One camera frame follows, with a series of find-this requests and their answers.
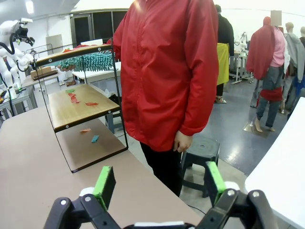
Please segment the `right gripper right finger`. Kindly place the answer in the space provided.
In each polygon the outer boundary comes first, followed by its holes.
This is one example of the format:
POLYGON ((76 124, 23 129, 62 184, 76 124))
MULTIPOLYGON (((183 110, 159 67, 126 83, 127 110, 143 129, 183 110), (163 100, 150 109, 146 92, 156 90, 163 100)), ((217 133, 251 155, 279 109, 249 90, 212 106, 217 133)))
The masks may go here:
POLYGON ((204 184, 212 207, 197 225, 199 229, 223 229, 230 218, 237 218, 245 229, 277 229, 276 217, 261 190, 245 194, 228 188, 215 162, 207 162, 204 184))

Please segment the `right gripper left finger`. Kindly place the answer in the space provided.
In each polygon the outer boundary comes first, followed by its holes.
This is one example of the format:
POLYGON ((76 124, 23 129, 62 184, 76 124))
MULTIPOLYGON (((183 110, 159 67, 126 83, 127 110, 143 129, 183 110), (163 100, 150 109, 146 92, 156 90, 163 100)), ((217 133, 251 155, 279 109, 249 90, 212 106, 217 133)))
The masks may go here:
POLYGON ((44 224, 45 229, 79 229, 83 223, 91 223, 96 229, 119 229, 120 226, 108 213, 116 185, 113 168, 105 166, 91 194, 72 201, 57 198, 44 224))

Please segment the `person's left hand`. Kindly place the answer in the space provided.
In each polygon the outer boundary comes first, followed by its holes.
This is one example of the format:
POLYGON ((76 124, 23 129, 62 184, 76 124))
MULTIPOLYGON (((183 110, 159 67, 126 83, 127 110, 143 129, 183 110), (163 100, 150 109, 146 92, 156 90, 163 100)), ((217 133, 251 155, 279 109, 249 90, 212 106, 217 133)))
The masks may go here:
POLYGON ((192 136, 184 135, 182 132, 178 131, 175 135, 173 151, 183 153, 191 146, 192 142, 192 136))

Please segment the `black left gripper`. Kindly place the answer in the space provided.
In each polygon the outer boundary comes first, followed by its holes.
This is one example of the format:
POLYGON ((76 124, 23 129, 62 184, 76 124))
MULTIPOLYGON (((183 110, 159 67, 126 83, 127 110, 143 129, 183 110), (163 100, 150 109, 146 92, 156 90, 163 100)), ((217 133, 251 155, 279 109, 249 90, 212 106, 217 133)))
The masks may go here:
POLYGON ((15 31, 15 38, 16 40, 24 40, 24 43, 29 44, 31 47, 33 46, 33 42, 35 42, 35 39, 33 37, 28 38, 28 29, 23 28, 20 26, 16 31, 15 31))

